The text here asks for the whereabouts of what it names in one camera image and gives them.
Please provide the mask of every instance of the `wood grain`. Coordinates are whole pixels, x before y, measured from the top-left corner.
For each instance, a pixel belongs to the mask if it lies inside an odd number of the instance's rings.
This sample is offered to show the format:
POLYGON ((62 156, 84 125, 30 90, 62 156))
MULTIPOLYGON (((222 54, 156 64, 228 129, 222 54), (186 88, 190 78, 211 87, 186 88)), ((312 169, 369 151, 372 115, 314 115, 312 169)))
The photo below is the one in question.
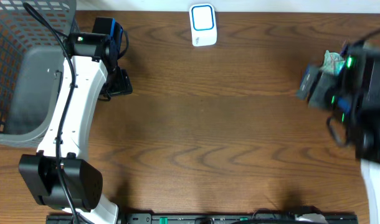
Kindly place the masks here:
MULTIPOLYGON (((108 198, 157 213, 314 205, 369 223, 354 150, 336 147, 328 114, 294 93, 308 63, 380 27, 380 15, 217 13, 217 44, 200 48, 187 13, 80 11, 81 30, 97 16, 128 31, 120 65, 134 88, 99 102, 93 118, 90 163, 108 198)), ((19 175, 23 153, 34 149, 0 146, 0 223, 55 212, 19 175)))

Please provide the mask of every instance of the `laundry basket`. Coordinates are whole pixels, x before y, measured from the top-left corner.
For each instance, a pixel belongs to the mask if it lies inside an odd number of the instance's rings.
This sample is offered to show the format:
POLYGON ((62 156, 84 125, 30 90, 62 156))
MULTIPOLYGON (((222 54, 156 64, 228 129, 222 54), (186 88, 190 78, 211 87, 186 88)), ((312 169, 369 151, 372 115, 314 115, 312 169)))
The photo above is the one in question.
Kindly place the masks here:
MULTIPOLYGON (((22 2, 0 1, 0 144, 37 147, 52 119, 64 56, 22 2)), ((25 2, 56 30, 78 31, 75 0, 25 2)))

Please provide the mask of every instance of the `basket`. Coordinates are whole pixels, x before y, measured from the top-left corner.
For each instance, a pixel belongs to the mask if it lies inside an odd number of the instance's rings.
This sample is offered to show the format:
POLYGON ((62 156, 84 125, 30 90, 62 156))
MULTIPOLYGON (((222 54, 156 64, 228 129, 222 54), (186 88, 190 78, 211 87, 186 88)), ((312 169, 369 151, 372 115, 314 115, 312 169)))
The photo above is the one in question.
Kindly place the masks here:
MULTIPOLYGON (((0 1, 0 144, 37 147, 52 119, 64 56, 23 1, 0 1)), ((65 34, 79 31, 76 1, 26 1, 65 34)))

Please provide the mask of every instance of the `white wall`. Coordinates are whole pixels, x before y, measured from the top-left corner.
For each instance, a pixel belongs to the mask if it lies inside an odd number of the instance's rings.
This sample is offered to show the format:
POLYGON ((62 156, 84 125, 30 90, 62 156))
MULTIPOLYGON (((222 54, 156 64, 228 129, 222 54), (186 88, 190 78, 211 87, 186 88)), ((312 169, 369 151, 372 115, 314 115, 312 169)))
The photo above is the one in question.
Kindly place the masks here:
POLYGON ((380 0, 77 0, 77 9, 188 11, 192 4, 206 2, 225 12, 380 13, 380 0))

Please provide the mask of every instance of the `blue outline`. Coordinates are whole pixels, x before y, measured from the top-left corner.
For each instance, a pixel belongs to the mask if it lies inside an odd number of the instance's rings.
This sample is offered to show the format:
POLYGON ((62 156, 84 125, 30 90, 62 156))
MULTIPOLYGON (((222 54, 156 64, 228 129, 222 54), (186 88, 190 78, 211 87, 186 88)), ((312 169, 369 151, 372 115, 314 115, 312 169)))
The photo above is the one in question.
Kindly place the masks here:
POLYGON ((211 6, 208 6, 208 5, 203 5, 203 6, 194 6, 192 9, 191 9, 191 18, 192 18, 192 26, 194 28, 194 30, 196 31, 202 31, 202 30, 211 30, 214 28, 215 26, 215 23, 214 23, 214 14, 212 13, 212 7, 211 6), (196 29, 196 25, 194 23, 194 13, 193 13, 193 10, 194 8, 197 8, 197 7, 209 7, 211 9, 211 17, 212 17, 212 27, 211 28, 207 28, 207 29, 196 29))

